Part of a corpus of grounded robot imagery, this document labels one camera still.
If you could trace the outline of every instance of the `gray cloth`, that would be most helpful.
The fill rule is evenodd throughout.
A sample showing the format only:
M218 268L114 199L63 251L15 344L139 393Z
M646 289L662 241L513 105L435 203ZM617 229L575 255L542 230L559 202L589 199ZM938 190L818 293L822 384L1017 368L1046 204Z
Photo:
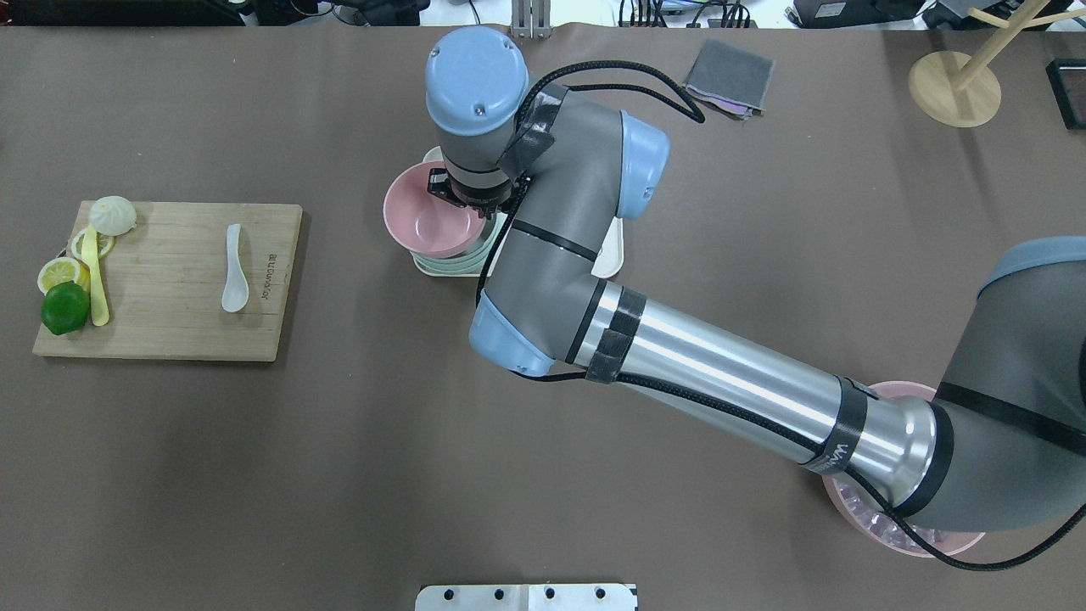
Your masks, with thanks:
M753 110L765 111L774 65L774 60L706 40L684 85L692 96L724 112L749 116Z

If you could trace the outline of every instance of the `lime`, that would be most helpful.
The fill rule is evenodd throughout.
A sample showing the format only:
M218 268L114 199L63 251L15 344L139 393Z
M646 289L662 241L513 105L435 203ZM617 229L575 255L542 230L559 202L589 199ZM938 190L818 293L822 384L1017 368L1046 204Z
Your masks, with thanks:
M49 289L41 300L41 322L53 335L72 333L87 324L90 295L73 281Z

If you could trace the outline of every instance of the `metal mount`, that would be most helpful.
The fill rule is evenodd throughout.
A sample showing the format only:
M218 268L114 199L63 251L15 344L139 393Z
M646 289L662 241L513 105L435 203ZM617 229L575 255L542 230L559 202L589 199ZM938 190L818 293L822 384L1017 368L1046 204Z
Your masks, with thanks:
M632 584L427 586L415 611L636 611Z
M551 38L551 0L513 0L514 39Z

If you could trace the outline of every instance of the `pink bowl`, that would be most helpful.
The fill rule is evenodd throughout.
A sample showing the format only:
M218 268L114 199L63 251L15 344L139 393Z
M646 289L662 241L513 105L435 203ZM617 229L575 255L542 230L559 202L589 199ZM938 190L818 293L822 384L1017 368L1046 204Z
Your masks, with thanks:
M487 220L470 207L457 207L428 193L433 167L444 167L444 163L419 163L396 176L384 193L384 226L407 250L445 258L478 239Z
M871 390L887 399L920 397L925 402L930 402L935 397L934 389L917 384L915 382L881 382L872 384ZM833 501L833 507L837 508L837 511L857 531L901 553L919 558L932 557L932 555L921 549L911 540L906 540L905 534L897 531L897 526L892 524L889 518L881 513L873 515L873 509L858 502L862 499L858 497L858 493L851 484L845 484L829 476L822 478L822 484L825 486L826 494L830 495L830 500ZM965 551L984 536L984 533L954 533L929 529L918 529L918 532L921 533L921 536L929 535L924 536L924 538L935 546L935 549L947 556Z

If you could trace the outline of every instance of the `lemon slice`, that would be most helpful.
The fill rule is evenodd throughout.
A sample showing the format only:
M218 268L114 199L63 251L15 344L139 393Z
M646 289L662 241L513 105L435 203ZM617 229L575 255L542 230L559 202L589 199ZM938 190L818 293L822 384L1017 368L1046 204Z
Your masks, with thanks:
M79 232L72 238L72 243L68 244L68 254L83 260L83 236L86 234L87 229L79 229ZM116 238L113 236L106 236L104 233L98 233L98 257L101 258L113 250L113 244L117 242Z
M87 290L90 287L90 271L83 266L83 263L71 256L53 258L38 271L38 290L42 294L63 282L75 282Z

